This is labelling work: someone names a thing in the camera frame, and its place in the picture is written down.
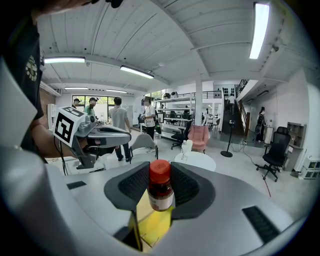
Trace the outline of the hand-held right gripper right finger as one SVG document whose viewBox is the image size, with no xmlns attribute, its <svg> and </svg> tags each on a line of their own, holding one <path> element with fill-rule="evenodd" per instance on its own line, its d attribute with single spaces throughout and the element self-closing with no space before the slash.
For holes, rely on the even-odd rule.
<svg viewBox="0 0 320 256">
<path fill-rule="evenodd" d="M 292 223 L 269 197 L 241 179 L 171 163 L 175 208 L 153 256 L 243 256 Z"/>
</svg>

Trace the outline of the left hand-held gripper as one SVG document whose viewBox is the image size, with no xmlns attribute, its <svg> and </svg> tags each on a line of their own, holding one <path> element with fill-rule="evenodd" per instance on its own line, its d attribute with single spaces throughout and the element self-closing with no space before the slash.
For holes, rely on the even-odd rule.
<svg viewBox="0 0 320 256">
<path fill-rule="evenodd" d="M 98 131 L 90 133 L 95 127 Z M 96 163 L 96 157 L 92 153 L 83 151 L 80 139 L 93 141 L 95 146 L 101 148 L 112 148 L 128 144 L 132 138 L 124 129 L 111 125 L 97 125 L 94 116 L 71 106 L 57 109 L 53 135 L 67 145 L 78 158 L 80 161 L 78 169 L 91 169 Z"/>
</svg>

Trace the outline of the yellow box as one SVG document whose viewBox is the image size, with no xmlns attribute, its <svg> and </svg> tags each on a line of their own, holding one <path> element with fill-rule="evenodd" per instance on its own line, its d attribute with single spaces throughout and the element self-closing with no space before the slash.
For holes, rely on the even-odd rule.
<svg viewBox="0 0 320 256">
<path fill-rule="evenodd" d="M 144 191 L 136 206 L 139 238 L 144 253 L 150 253 L 170 229 L 173 209 L 172 205 L 165 211 L 155 211 L 150 205 L 147 189 Z"/>
</svg>

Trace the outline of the small red-capped bottle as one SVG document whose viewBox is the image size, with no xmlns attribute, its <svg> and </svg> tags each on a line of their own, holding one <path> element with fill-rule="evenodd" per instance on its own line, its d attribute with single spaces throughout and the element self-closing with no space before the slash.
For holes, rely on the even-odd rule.
<svg viewBox="0 0 320 256">
<path fill-rule="evenodd" d="M 174 191 L 171 186 L 171 164 L 167 160 L 157 159 L 150 163 L 147 192 L 155 211 L 163 212 L 171 207 Z"/>
</svg>

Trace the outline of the person's left forearm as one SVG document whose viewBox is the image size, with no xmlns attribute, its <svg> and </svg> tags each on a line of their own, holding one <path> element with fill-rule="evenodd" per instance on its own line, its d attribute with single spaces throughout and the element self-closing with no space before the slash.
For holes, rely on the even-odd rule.
<svg viewBox="0 0 320 256">
<path fill-rule="evenodd" d="M 51 131 L 49 131 L 43 124 L 37 119 L 30 125 L 30 132 L 32 139 L 38 149 L 40 155 L 44 158 L 58 158 L 60 157 L 59 142 L 55 140 L 55 137 Z"/>
</svg>

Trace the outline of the person's left hand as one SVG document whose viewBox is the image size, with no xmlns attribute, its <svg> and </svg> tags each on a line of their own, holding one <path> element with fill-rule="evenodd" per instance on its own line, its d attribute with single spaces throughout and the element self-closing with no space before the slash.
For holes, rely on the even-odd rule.
<svg viewBox="0 0 320 256">
<path fill-rule="evenodd" d="M 84 153 L 94 154 L 98 157 L 102 157 L 105 154 L 113 153 L 115 146 L 113 147 L 102 147 L 100 146 L 100 139 L 91 139 L 91 138 L 79 138 L 79 145 Z"/>
</svg>

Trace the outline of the window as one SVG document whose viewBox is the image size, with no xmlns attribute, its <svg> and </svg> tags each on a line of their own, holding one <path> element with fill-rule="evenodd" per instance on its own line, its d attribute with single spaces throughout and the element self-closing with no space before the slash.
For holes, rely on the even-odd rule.
<svg viewBox="0 0 320 256">
<path fill-rule="evenodd" d="M 97 104 L 108 104 L 108 105 L 114 104 L 114 97 L 112 96 L 73 95 L 71 99 L 72 99 L 72 102 L 75 99 L 78 99 L 79 105 L 85 107 L 89 105 L 91 98 L 94 98 Z"/>
</svg>

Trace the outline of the round white table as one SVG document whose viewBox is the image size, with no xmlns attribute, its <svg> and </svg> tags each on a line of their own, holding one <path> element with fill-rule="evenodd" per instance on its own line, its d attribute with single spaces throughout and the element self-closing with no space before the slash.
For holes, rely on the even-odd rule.
<svg viewBox="0 0 320 256">
<path fill-rule="evenodd" d="M 211 172 L 214 172 L 217 167 L 216 162 L 214 161 L 213 158 L 211 158 L 210 156 L 204 153 L 195 152 L 195 151 L 179 153 L 174 158 L 174 161 L 178 163 L 183 163 L 183 164 L 199 167 L 202 169 L 206 169 Z"/>
</svg>

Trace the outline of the black floor stand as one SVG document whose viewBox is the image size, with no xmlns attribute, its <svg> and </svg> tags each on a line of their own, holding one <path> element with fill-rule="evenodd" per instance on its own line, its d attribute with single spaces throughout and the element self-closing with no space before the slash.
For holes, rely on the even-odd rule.
<svg viewBox="0 0 320 256">
<path fill-rule="evenodd" d="M 234 124 L 235 124 L 235 122 L 233 120 L 229 121 L 230 133 L 229 133 L 229 140 L 228 140 L 227 149 L 220 152 L 220 154 L 223 157 L 226 157 L 226 158 L 231 158 L 233 156 L 233 154 L 229 151 L 229 148 L 230 148 L 230 145 L 231 145 L 231 139 L 232 139 Z"/>
</svg>

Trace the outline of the white shelf rack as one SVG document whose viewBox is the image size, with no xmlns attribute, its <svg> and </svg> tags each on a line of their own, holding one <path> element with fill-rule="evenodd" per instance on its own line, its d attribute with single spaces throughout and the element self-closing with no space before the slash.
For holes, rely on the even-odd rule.
<svg viewBox="0 0 320 256">
<path fill-rule="evenodd" d="M 174 134 L 184 132 L 188 122 L 193 124 L 195 103 L 191 94 L 155 100 L 153 106 L 160 116 L 159 138 L 171 139 Z"/>
</svg>

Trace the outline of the black office chair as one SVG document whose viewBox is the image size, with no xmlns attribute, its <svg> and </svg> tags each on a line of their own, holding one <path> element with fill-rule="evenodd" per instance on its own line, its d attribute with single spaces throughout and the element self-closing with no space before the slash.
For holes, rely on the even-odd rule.
<svg viewBox="0 0 320 256">
<path fill-rule="evenodd" d="M 187 122 L 185 129 L 180 127 L 179 128 L 180 132 L 175 132 L 175 134 L 171 136 L 171 138 L 174 140 L 171 146 L 171 150 L 173 150 L 173 148 L 175 147 L 181 147 L 183 142 L 188 139 L 188 134 L 189 134 L 191 125 L 192 125 L 192 121 L 190 120 Z"/>
<path fill-rule="evenodd" d="M 266 162 L 263 166 L 256 164 L 256 170 L 266 170 L 266 174 L 262 176 L 265 181 L 268 174 L 272 174 L 275 182 L 278 181 L 277 173 L 283 167 L 287 160 L 287 149 L 291 141 L 291 136 L 287 127 L 279 126 L 273 133 L 273 141 L 271 145 L 265 145 L 263 160 Z"/>
</svg>

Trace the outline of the white pillar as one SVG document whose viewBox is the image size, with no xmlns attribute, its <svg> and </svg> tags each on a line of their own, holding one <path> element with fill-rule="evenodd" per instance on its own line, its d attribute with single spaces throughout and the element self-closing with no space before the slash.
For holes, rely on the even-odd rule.
<svg viewBox="0 0 320 256">
<path fill-rule="evenodd" d="M 203 83 L 200 73 L 195 78 L 195 121 L 196 126 L 202 124 Z"/>
</svg>

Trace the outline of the white low cabinet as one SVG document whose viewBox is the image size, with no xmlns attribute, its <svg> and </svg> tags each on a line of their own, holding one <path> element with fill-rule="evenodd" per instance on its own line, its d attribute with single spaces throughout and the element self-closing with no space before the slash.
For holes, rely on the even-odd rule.
<svg viewBox="0 0 320 256">
<path fill-rule="evenodd" d="M 300 180 L 316 180 L 320 176 L 320 157 L 306 157 L 298 178 Z"/>
</svg>

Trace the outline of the grey shelf cabinet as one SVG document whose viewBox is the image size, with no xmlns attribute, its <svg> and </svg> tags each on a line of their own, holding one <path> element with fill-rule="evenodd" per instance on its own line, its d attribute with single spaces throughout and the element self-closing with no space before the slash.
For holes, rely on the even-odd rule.
<svg viewBox="0 0 320 256">
<path fill-rule="evenodd" d="M 291 172 L 293 170 L 297 170 L 295 166 L 300 158 L 300 154 L 303 152 L 306 129 L 306 124 L 294 122 L 287 123 L 287 130 L 288 134 L 290 135 L 290 142 L 287 148 L 287 161 L 285 163 L 286 171 Z"/>
</svg>

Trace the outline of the person's black t-shirt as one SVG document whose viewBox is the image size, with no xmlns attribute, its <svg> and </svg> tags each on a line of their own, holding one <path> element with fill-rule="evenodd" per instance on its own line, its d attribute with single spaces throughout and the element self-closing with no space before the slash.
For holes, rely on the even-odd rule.
<svg viewBox="0 0 320 256">
<path fill-rule="evenodd" d="M 25 16 L 13 30 L 5 48 L 4 59 L 20 89 L 36 108 L 34 119 L 40 119 L 44 115 L 40 84 L 45 62 L 40 34 L 30 15 Z"/>
</svg>

